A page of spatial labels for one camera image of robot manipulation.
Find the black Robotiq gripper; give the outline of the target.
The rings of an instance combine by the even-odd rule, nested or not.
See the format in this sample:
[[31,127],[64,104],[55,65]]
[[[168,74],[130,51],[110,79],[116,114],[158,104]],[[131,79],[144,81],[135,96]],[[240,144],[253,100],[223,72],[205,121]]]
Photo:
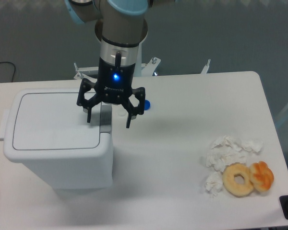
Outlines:
[[[130,128],[132,117],[144,114],[145,88],[132,89],[134,69],[135,64],[116,67],[101,58],[99,59],[96,83],[83,78],[76,102],[78,106],[87,110],[88,123],[91,122],[92,108],[100,102],[122,104],[128,113],[126,128]],[[95,89],[95,95],[90,99],[85,99],[85,93],[91,89]],[[133,106],[131,103],[129,99],[131,95],[134,95],[139,101],[137,106]]]

